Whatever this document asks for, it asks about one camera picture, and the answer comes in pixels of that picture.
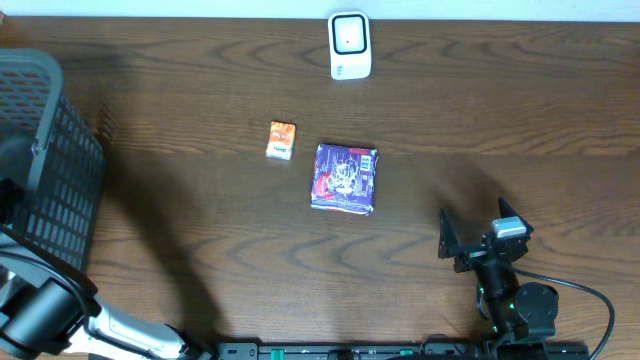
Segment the purple snack packet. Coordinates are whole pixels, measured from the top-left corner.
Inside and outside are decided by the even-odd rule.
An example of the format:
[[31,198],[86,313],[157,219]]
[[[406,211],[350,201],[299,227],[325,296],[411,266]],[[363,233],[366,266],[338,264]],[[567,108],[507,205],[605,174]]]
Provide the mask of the purple snack packet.
[[378,150],[319,144],[310,190],[313,209],[368,216],[375,208]]

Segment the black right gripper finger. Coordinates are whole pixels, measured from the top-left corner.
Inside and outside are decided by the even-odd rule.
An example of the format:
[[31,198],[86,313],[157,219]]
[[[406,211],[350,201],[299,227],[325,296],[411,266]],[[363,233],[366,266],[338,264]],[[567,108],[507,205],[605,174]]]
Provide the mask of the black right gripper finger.
[[525,226],[528,234],[534,232],[534,227],[531,226],[522,216],[520,216],[504,197],[498,198],[498,207],[502,218],[517,217]]
[[438,257],[440,259],[455,257],[459,252],[458,238],[453,230],[449,217],[444,209],[439,211],[440,237]]

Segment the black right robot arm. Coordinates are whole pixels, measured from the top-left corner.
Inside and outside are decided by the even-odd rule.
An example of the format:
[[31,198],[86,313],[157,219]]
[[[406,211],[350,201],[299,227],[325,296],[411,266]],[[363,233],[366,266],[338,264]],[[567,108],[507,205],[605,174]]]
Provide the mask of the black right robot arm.
[[478,305],[494,331],[513,342],[544,340],[556,333],[559,295],[545,284],[521,284],[512,264],[528,252],[534,228],[504,198],[498,199],[500,217],[473,245],[462,244],[444,210],[439,212],[438,257],[452,258],[457,273],[472,271],[478,280]]

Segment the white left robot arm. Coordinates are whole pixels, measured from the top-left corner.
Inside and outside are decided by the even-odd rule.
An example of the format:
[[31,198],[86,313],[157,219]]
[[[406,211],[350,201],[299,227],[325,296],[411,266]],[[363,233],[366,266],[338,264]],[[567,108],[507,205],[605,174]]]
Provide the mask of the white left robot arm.
[[1,348],[20,359],[88,353],[107,359],[214,359],[183,331],[136,319],[103,303],[80,271],[14,229],[26,202],[31,142],[1,142]]

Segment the orange small snack box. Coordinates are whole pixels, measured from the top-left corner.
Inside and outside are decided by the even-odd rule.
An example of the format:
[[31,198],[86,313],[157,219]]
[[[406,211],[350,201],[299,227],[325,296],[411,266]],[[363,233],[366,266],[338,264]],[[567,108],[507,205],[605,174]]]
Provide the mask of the orange small snack box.
[[272,121],[265,155],[289,161],[293,154],[295,136],[295,124]]

